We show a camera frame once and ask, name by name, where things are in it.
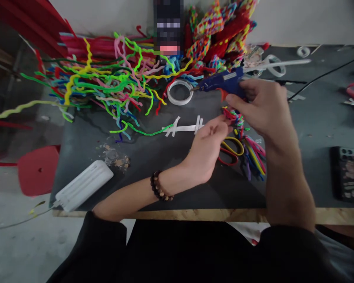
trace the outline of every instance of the gray tabletop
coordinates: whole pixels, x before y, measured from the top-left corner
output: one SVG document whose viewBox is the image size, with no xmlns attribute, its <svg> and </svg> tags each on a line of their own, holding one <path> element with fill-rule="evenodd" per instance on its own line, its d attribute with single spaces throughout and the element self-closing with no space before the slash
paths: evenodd
<svg viewBox="0 0 354 283">
<path fill-rule="evenodd" d="M 320 48 L 311 59 L 312 63 L 287 67 L 282 79 L 310 81 L 315 77 L 354 59 L 354 49 L 338 47 Z M 283 61 L 296 60 L 295 48 L 270 48 L 267 54 L 274 54 Z M 264 72 L 262 78 L 275 79 Z M 354 207 L 354 204 L 336 200 L 333 197 L 330 178 L 329 148 L 344 146 L 354 148 L 354 110 L 341 104 L 347 99 L 339 89 L 354 82 L 354 63 L 330 74 L 308 87 L 301 95 L 304 101 L 290 105 L 293 121 L 299 135 L 303 156 L 304 172 L 312 190 L 317 207 Z M 288 86 L 297 91 L 301 85 Z M 145 109 L 149 101 L 145 100 Z M 197 115 L 204 123 L 220 114 L 220 92 L 195 93 L 185 106 L 168 103 L 158 116 L 153 108 L 148 116 L 138 115 L 140 129 L 152 133 L 172 124 L 177 116 L 179 126 L 194 125 Z M 149 177 L 156 170 L 164 170 L 177 165 L 189 152 L 194 138 L 193 132 L 178 132 L 173 138 L 165 134 L 143 136 L 127 132 L 131 141 L 115 143 L 118 134 L 115 121 L 103 109 L 93 107 L 74 113 L 74 123 L 66 123 L 60 151 L 57 173 L 51 193 L 50 203 L 65 185 L 95 160 L 106 160 L 114 172 L 114 177 L 90 197 L 79 210 L 90 210 L 99 201 L 133 182 Z M 261 139 L 253 130 L 253 139 Z M 215 208 L 264 208 L 266 206 L 265 182 L 248 182 L 240 166 L 226 167 L 219 162 L 211 180 L 203 185 L 179 194 L 171 203 L 157 202 L 143 210 L 170 209 L 215 209 Z"/>
</svg>

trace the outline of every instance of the hand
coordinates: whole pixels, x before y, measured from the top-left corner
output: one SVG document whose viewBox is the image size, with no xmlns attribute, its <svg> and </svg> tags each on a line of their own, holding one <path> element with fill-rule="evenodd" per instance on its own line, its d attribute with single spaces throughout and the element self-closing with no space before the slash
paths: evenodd
<svg viewBox="0 0 354 283">
<path fill-rule="evenodd" d="M 252 103 L 229 94 L 226 98 L 228 104 L 240 111 L 249 125 L 273 144 L 297 144 L 297 134 L 287 101 L 287 89 L 278 83 L 258 79 L 242 81 L 240 86 Z"/>
<path fill-rule="evenodd" d="M 233 130 L 224 115 L 209 121 L 201 128 L 193 141 L 190 152 L 181 166 L 187 168 L 197 184 L 206 183 L 212 176 L 222 141 Z"/>
</svg>

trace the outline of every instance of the floor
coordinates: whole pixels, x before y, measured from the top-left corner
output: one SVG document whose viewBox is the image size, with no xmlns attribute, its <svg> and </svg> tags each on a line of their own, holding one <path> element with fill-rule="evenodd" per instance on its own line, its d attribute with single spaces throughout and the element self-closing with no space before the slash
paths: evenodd
<svg viewBox="0 0 354 283">
<path fill-rule="evenodd" d="M 31 75 L 37 68 L 36 59 L 29 48 L 24 50 L 19 69 Z M 17 51 L 7 52 L 15 55 Z M 8 78 L 0 82 L 0 93 L 5 93 L 7 82 Z M 24 79 L 15 83 L 6 108 L 34 99 L 51 98 L 46 88 Z M 12 119 L 33 127 L 33 130 L 0 129 L 0 153 L 4 162 L 16 162 L 34 149 L 61 143 L 64 119 L 57 107 L 36 106 L 13 115 Z M 0 227 L 31 218 L 29 212 L 41 201 L 46 203 L 37 207 L 35 212 L 46 211 L 49 197 L 24 196 L 19 186 L 17 168 L 0 167 Z M 123 222 L 128 227 L 129 238 L 135 220 Z M 81 218 L 53 217 L 50 211 L 29 222 L 0 230 L 0 283 L 45 282 L 70 253 L 82 223 Z"/>
</svg>

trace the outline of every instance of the blue glue gun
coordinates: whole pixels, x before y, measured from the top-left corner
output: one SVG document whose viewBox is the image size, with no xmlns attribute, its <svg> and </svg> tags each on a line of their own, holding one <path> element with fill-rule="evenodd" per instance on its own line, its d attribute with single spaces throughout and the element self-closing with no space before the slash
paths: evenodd
<svg viewBox="0 0 354 283">
<path fill-rule="evenodd" d="M 197 87 L 190 91 L 200 90 L 209 92 L 211 90 L 220 89 L 222 100 L 224 100 L 228 94 L 235 94 L 244 99 L 246 98 L 245 92 L 239 85 L 239 81 L 243 76 L 244 71 L 241 67 L 232 69 L 231 73 L 226 70 L 202 80 Z"/>
</svg>

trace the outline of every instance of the scissors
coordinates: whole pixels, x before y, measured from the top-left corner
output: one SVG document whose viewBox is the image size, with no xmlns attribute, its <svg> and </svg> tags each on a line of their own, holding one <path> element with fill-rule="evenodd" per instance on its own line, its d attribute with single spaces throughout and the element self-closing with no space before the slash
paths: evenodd
<svg viewBox="0 0 354 283">
<path fill-rule="evenodd" d="M 241 143 L 238 139 L 236 139 L 236 138 L 234 138 L 234 137 L 228 136 L 228 137 L 226 137 L 224 140 L 233 140 L 233 141 L 234 141 L 235 143 L 237 143 L 238 146 L 240 147 L 240 152 L 238 153 L 238 152 L 234 151 L 225 141 L 223 141 L 223 142 L 221 143 L 220 151 L 222 151 L 222 152 L 224 152 L 224 153 L 230 155 L 230 156 L 234 159 L 234 162 L 232 162 L 232 163 L 224 162 L 224 161 L 220 158 L 220 156 L 219 156 L 218 160 L 219 160 L 222 164 L 224 164 L 224 165 L 227 165 L 227 166 L 235 166 L 235 165 L 238 163 L 238 157 L 241 156 L 241 155 L 243 155 L 244 152 L 245 152 L 245 151 L 244 151 L 244 146 L 242 145 L 242 143 Z"/>
</svg>

